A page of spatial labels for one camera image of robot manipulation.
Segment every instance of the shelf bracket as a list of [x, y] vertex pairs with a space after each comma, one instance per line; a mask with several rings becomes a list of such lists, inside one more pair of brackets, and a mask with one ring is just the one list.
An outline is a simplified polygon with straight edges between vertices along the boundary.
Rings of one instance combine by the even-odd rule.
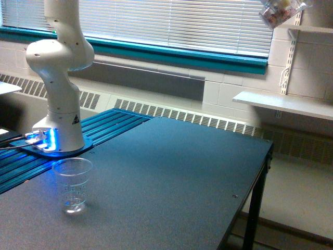
[[[294, 25], [300, 25], [301, 20], [302, 20], [302, 12], [300, 12], [296, 15]], [[288, 85], [289, 85], [292, 63], [293, 63], [293, 58], [294, 58], [294, 54], [295, 54], [295, 50], [296, 50], [299, 30], [288, 29], [288, 33], [291, 37], [291, 45], [290, 45], [286, 68], [281, 73], [281, 78], [280, 78], [281, 95], [287, 95], [287, 92], [288, 92]], [[275, 117], [281, 118], [282, 113], [283, 113], [282, 111], [276, 110]]]

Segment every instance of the warning label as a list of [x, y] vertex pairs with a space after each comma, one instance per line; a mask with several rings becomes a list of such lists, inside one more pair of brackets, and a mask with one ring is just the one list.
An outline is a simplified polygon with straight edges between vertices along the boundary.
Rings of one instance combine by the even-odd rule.
[[74, 118], [74, 120], [73, 120], [72, 125], [77, 124], [77, 123], [79, 123], [79, 122], [80, 122], [80, 120], [79, 120], [79, 118], [78, 118], [78, 115], [75, 115], [75, 118]]

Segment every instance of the heater vent grille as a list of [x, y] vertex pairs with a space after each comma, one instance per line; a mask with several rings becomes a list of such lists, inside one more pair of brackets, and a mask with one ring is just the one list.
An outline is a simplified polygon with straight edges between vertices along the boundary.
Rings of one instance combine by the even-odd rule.
[[217, 129], [229, 130], [247, 136], [272, 140], [274, 141], [274, 152], [276, 153], [329, 165], [332, 165], [333, 163], [333, 142], [321, 140], [319, 137], [311, 139], [301, 133], [261, 129], [250, 124], [246, 124], [245, 122], [209, 116], [177, 108], [158, 106], [156, 104], [149, 105], [124, 100], [122, 98], [117, 99], [114, 107], [135, 111], [144, 115], [163, 116], [203, 126], [214, 127]]
[[[13, 84], [22, 88], [20, 93], [47, 99], [46, 88], [43, 82], [33, 81], [20, 77], [0, 74], [0, 82]], [[93, 92], [80, 91], [80, 107], [95, 110], [100, 95]]]

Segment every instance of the white cinder block wall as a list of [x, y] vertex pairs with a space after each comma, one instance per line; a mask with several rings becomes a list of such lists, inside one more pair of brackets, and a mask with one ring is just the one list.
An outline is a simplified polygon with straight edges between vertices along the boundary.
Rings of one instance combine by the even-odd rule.
[[[333, 1], [315, 1], [314, 8], [303, 15], [306, 25], [333, 27]], [[25, 61], [26, 44], [0, 41], [0, 71], [15, 72], [23, 76], [35, 73]], [[274, 110], [254, 108], [232, 102], [232, 98], [246, 89], [280, 92], [279, 80], [284, 70], [290, 48], [290, 36], [286, 29], [276, 29], [273, 34], [266, 75], [226, 71], [205, 71], [174, 67], [152, 62], [96, 55], [97, 63], [111, 67], [131, 67], [186, 78], [205, 80], [202, 111], [222, 117], [247, 121], [254, 124], [270, 123], [333, 137], [333, 122], [285, 113], [275, 118]], [[333, 101], [333, 35], [300, 33], [296, 56], [289, 84], [290, 95], [305, 96]]]

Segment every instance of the clear plastic cup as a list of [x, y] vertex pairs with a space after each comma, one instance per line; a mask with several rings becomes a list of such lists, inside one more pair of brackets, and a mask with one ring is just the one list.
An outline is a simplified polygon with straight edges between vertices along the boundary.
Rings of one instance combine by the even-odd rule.
[[87, 183], [93, 164], [82, 158], [67, 158], [57, 161], [52, 170], [56, 175], [58, 200], [67, 214], [80, 214], [85, 208]]

